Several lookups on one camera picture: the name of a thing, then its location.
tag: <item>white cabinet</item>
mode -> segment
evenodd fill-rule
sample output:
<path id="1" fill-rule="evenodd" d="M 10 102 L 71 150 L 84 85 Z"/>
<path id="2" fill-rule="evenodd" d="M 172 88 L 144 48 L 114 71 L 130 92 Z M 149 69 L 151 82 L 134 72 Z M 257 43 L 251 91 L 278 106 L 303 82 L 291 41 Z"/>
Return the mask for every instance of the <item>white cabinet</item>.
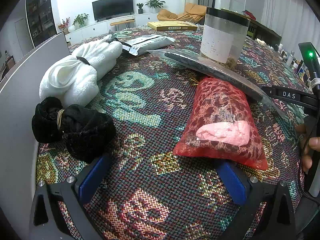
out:
<path id="1" fill-rule="evenodd" d="M 157 22 L 157 13 L 149 14 L 137 14 L 136 15 L 136 27 L 147 25 L 148 22 Z"/>
<path id="2" fill-rule="evenodd" d="M 131 28 L 147 25 L 148 22 L 157 22 L 157 15 L 157 13 L 145 13 L 116 17 L 75 30 L 74 32 L 66 35 L 66 40 L 70 41 L 73 45 L 82 41 L 83 39 L 89 39 L 103 34 L 108 35 L 109 30 L 115 31 L 115 27 L 110 26 L 110 23 L 125 21 L 128 19 L 135 19 L 135 22 L 130 23 Z M 124 28 L 126 28 L 125 23 L 119 25 L 119 30 L 122 30 Z"/>
<path id="3" fill-rule="evenodd" d="M 66 40 L 71 42 L 71 45 L 78 43 L 83 40 L 83 36 L 81 33 L 81 30 L 77 30 L 74 32 L 71 32 L 66 35 Z"/>
<path id="4" fill-rule="evenodd" d="M 97 24 L 90 25 L 81 29 L 81 33 L 84 39 L 92 38 L 98 35 L 108 33 L 107 22 L 101 22 Z"/>

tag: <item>black velvet cloth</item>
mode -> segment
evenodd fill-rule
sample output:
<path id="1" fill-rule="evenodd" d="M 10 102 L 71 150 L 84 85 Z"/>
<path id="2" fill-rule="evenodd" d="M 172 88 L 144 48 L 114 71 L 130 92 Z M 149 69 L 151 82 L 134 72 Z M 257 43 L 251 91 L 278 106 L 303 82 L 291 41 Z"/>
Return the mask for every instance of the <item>black velvet cloth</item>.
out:
<path id="1" fill-rule="evenodd" d="M 87 163 L 101 156 L 104 147 L 116 135 L 110 115 L 79 105 L 71 105 L 64 110 L 60 130 L 63 131 L 68 152 Z"/>
<path id="2" fill-rule="evenodd" d="M 49 97 L 36 106 L 32 130 L 38 142 L 51 143 L 64 138 L 71 156 L 87 163 L 104 152 L 115 137 L 112 117 L 80 105 L 71 105 L 62 113 L 58 130 L 57 116 L 62 109 L 59 99 Z"/>
<path id="3" fill-rule="evenodd" d="M 31 125 L 38 142 L 52 143 L 61 140 L 62 134 L 57 127 L 57 115 L 62 109 L 59 99 L 49 97 L 37 104 Z"/>

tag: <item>orange armchair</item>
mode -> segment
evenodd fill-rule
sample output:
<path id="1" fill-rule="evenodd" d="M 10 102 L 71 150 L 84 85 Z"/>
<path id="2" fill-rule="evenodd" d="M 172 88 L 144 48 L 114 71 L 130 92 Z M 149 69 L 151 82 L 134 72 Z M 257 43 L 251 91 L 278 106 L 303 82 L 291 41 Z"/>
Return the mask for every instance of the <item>orange armchair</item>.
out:
<path id="1" fill-rule="evenodd" d="M 206 9 L 207 7 L 203 5 L 186 3 L 183 13 L 177 15 L 166 9 L 162 9 L 158 13 L 157 19 L 159 21 L 183 21 L 197 23 L 205 16 Z"/>

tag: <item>bed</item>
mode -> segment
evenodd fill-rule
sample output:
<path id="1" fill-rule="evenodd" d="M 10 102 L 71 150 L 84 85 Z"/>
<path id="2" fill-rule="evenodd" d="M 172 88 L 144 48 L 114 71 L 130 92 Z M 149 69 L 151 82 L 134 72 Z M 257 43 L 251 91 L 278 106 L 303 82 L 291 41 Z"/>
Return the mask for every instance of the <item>bed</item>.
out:
<path id="1" fill-rule="evenodd" d="M 203 27 L 155 32 L 142 27 L 121 30 L 115 36 L 127 41 L 157 33 L 176 40 L 168 49 L 199 53 L 202 31 Z M 103 36 L 74 44 L 70 52 Z M 310 92 L 277 56 L 249 37 L 235 72 L 258 86 Z M 215 239 L 238 211 L 208 159 L 172 154 L 190 116 L 198 80 L 197 72 L 151 54 L 122 53 L 116 66 L 98 82 L 100 92 L 87 107 L 110 114 L 117 135 L 107 147 L 114 158 L 110 174 L 85 209 L 106 239 Z M 241 168 L 262 182 L 285 180 L 295 209 L 301 194 L 297 186 L 300 148 L 294 126 L 301 123 L 303 108 L 273 101 L 290 121 L 269 106 L 250 102 L 269 168 Z M 39 144 L 35 183 L 42 179 L 62 182 L 86 165 L 72 158 L 62 141 Z M 261 204 L 246 238 L 254 233 L 263 207 Z M 63 202 L 60 209 L 73 237 L 81 239 Z"/>

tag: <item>white package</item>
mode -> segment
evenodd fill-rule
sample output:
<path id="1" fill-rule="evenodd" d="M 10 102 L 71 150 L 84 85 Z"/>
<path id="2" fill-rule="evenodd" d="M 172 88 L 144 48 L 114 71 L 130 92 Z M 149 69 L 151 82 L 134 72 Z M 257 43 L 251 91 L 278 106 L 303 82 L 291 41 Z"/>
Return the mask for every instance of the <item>white package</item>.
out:
<path id="1" fill-rule="evenodd" d="M 140 56 L 147 52 L 147 50 L 159 49 L 174 43 L 175 39 L 162 35 L 143 35 L 125 43 L 131 47 L 122 44 L 122 49 L 126 50 L 134 56 Z"/>

